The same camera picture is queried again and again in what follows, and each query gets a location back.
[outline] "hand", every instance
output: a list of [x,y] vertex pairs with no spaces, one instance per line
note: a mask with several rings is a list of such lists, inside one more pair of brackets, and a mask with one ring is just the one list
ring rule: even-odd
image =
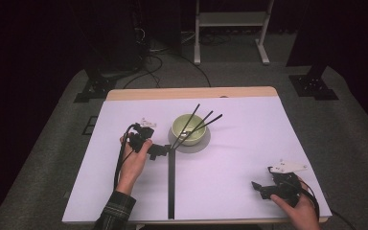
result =
[[148,139],[143,144],[139,152],[135,152],[129,143],[125,145],[124,159],[125,162],[122,165],[119,183],[116,186],[116,191],[130,195],[133,189],[133,185],[136,182],[137,177],[142,173],[146,163],[146,156],[149,148],[153,142]]
[[[301,183],[303,189],[307,190],[307,185]],[[277,195],[271,195],[273,200],[291,219],[292,225],[298,230],[318,230],[320,229],[315,209],[310,199],[300,194],[297,205],[293,208]]]

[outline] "sleeve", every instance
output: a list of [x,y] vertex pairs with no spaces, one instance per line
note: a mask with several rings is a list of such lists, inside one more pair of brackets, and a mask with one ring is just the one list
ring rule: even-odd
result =
[[113,192],[103,208],[101,216],[95,222],[94,230],[123,229],[135,203],[136,199],[130,195]]

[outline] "shelf leg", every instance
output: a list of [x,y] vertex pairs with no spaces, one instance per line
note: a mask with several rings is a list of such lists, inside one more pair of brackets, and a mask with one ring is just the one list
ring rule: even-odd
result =
[[201,53],[199,50],[199,0],[196,0],[194,64],[199,65],[200,63],[201,63]]
[[267,32],[268,22],[270,21],[271,10],[273,9],[274,0],[270,0],[268,3],[267,10],[265,12],[264,23],[262,27],[262,33],[259,39],[256,39],[256,45],[258,46],[259,54],[262,58],[263,65],[270,64],[268,60],[267,53],[265,52],[265,47],[263,45],[265,41],[265,33]]

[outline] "finger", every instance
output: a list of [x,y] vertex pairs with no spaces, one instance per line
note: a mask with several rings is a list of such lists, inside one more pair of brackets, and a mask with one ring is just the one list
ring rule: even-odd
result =
[[119,141],[121,142],[121,143],[123,143],[124,142],[124,140],[125,140],[125,138],[127,139],[128,137],[130,137],[131,135],[133,134],[133,132],[130,132],[130,133],[128,133],[128,134],[124,134],[123,136],[121,136],[121,138],[119,138]]
[[290,215],[291,212],[293,211],[293,208],[277,195],[271,195],[270,199],[273,200],[273,202],[276,203],[277,206],[283,209],[283,211],[285,211],[286,214]]
[[310,206],[312,206],[312,208],[314,208],[314,205],[313,205],[312,201],[306,195],[300,195],[300,199],[298,200],[297,205],[298,206],[310,205]]
[[300,184],[301,184],[301,187],[304,189],[304,190],[308,190],[308,186],[307,186],[307,184],[306,184],[306,182],[304,182],[304,180],[300,177],[300,176],[298,176],[298,180],[300,181]]
[[151,139],[146,140],[145,143],[143,143],[143,146],[138,153],[142,155],[146,155],[152,144],[153,142],[151,141]]
[[129,142],[127,142],[126,145],[125,145],[125,154],[129,154],[133,151],[134,151],[133,147],[130,145]]
[[[122,145],[123,142],[125,141],[125,136],[122,136],[121,138],[119,138],[119,141],[121,142],[121,145]],[[127,150],[132,150],[132,147],[130,146],[129,142],[125,143],[125,151]]]

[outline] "green bowl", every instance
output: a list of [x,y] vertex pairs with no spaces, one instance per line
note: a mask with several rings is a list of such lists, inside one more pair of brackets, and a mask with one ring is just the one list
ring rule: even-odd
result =
[[[191,131],[193,131],[193,129],[200,123],[202,122],[202,119],[196,115],[193,116],[193,118],[191,119],[191,121],[187,124],[188,120],[190,119],[191,114],[184,114],[179,116],[178,118],[175,119],[175,121],[172,123],[172,134],[174,134],[175,138],[177,138],[178,136],[180,136],[180,139],[178,140],[179,142],[181,142],[182,140],[184,140],[184,138],[186,137],[187,134],[189,134]],[[182,133],[181,135],[179,135],[181,133],[181,131],[183,130],[183,127],[186,126],[186,128],[184,129],[184,133]],[[207,130],[207,127],[203,127],[200,128],[199,130],[193,132],[191,134],[191,136],[189,136],[184,142],[183,145],[184,146],[193,146],[195,144],[197,144],[198,142],[200,142],[202,140],[202,137],[205,134],[205,131]]]

